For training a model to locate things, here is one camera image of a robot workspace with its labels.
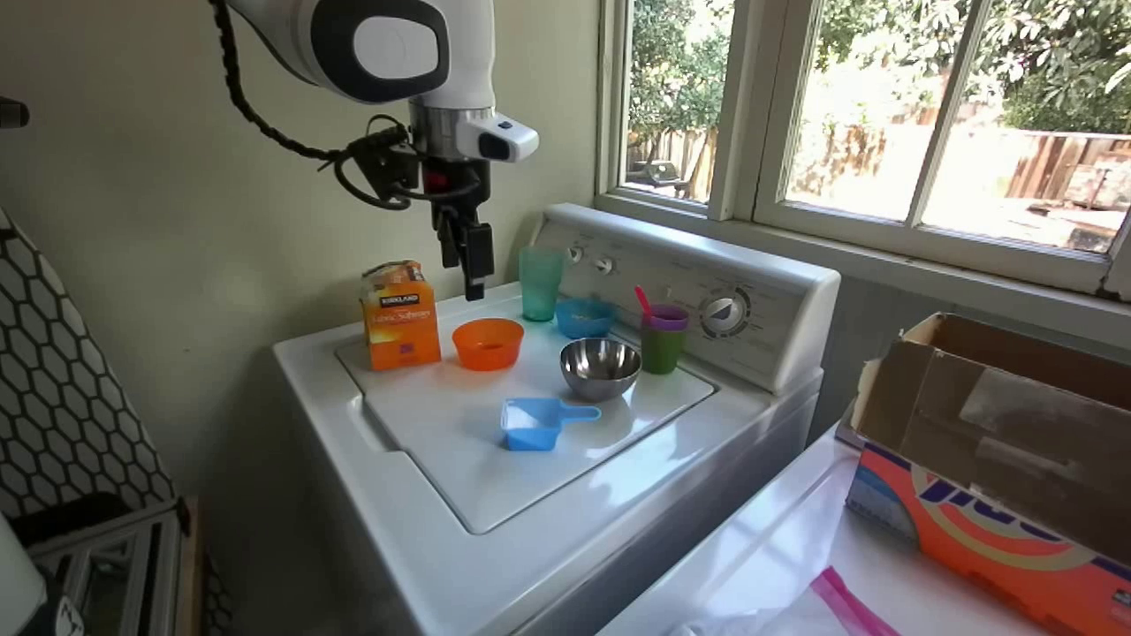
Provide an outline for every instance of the window sill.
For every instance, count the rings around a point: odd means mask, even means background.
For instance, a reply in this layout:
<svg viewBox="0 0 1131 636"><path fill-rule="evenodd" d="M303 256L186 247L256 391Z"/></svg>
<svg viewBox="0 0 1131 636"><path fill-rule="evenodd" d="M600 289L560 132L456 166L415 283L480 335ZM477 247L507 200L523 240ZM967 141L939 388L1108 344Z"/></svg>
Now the window sill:
<svg viewBox="0 0 1131 636"><path fill-rule="evenodd" d="M1118 348L1123 353L1131 351L1131 306L1129 304L1046 289L1046 285L1030 285L1030 283L1012 283L1012 278L979 277L979 273L960 273L960 269L880 256L880 252L866 252L866 247L814 240L814 236L786 235L786 230L768 230L768 225L751 225L751 223L720 223L720 218L707 218L707 214L698 214L685 210L660 210L655 200L622 199L622 196L599 196L599 206L607 211L659 223L659 225L674 225L685 235L705 235L705 236L745 243L755 252L775 252L775 256L788 256L800 263L815 263L815 265L838 269L848 278L905 289L914 296L936 296L939 304L957 304L957 306L983 311L983 316L993 316L1005 320L1020 320L1033 328L1049 328L1062 335L1093 341L1098 348Z"/></svg>

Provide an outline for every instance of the green cup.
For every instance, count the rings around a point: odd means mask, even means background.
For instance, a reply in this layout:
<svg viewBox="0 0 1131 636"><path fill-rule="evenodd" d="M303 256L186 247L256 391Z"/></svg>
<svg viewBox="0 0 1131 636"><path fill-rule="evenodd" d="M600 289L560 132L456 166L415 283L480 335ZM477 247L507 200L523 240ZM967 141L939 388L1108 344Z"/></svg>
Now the green cup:
<svg viewBox="0 0 1131 636"><path fill-rule="evenodd" d="M667 304L642 316L642 320L641 320L642 372L673 376L678 369L690 325L694 325L694 319L681 306L667 306Z"/></svg>
<svg viewBox="0 0 1131 636"><path fill-rule="evenodd" d="M518 256L518 285L523 285L523 319L547 320L560 306L563 285L563 252L523 252Z"/></svg>

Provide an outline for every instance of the window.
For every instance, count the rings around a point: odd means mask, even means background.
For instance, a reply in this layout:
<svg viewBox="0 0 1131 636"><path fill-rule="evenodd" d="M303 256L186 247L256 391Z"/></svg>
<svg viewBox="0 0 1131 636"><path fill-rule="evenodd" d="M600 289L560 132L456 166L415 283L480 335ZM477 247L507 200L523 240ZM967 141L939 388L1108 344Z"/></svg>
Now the window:
<svg viewBox="0 0 1131 636"><path fill-rule="evenodd" d="M1129 0L622 0L613 25L613 190L1131 296Z"/></svg>

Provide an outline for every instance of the metal bowl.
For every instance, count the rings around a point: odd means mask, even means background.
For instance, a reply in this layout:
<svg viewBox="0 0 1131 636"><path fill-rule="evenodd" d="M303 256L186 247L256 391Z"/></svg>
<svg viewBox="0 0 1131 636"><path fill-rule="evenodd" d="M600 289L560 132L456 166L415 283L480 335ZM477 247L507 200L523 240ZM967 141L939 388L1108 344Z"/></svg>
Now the metal bowl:
<svg viewBox="0 0 1131 636"><path fill-rule="evenodd" d="M600 402L622 397L641 376L641 351L622 341L577 341L560 356L577 398Z"/></svg>

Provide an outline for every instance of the detergent box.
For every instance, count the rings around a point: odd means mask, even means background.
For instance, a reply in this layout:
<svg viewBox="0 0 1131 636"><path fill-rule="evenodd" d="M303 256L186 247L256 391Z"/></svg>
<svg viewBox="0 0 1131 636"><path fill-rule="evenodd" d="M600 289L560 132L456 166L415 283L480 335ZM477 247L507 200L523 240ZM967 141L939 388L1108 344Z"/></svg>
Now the detergent box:
<svg viewBox="0 0 1131 636"><path fill-rule="evenodd" d="M437 319L435 293L416 263L387 263L363 273L363 348L374 372L435 365Z"/></svg>
<svg viewBox="0 0 1131 636"><path fill-rule="evenodd" d="M866 365L848 502L1049 633L1131 633L1131 369L931 316Z"/></svg>

